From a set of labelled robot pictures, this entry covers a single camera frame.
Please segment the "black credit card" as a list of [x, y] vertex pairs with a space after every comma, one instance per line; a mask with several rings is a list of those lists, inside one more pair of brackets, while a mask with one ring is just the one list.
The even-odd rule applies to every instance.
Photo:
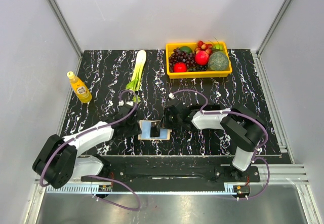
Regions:
[[150, 137], [156, 138], [160, 137], [160, 128], [159, 128], [160, 121], [154, 121], [150, 124]]

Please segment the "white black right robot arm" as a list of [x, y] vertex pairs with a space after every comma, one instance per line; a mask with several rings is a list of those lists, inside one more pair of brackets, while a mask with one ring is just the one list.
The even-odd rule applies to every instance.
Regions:
[[222, 108], [219, 105], [191, 105], [170, 102], [165, 108], [157, 129], [223, 130], [236, 146], [230, 169], [236, 181], [244, 180], [255, 160], [257, 148], [268, 141], [264, 122], [243, 105]]

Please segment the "beige leather card holder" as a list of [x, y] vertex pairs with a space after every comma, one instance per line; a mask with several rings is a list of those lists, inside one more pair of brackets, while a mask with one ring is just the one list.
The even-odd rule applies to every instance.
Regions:
[[139, 140], [169, 140], [171, 135], [170, 129], [159, 128], [160, 121], [140, 120], [139, 125], [141, 134]]

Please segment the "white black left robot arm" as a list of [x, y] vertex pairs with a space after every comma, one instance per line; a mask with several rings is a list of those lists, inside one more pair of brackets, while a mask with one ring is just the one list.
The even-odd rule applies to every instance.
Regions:
[[82, 154], [103, 142], [141, 134], [136, 112], [136, 104], [127, 102], [107, 120], [86, 130], [64, 137], [51, 135], [32, 166], [40, 176], [41, 186], [59, 189], [71, 179], [81, 177], [106, 180], [110, 174], [109, 162], [100, 155], [82, 157]]

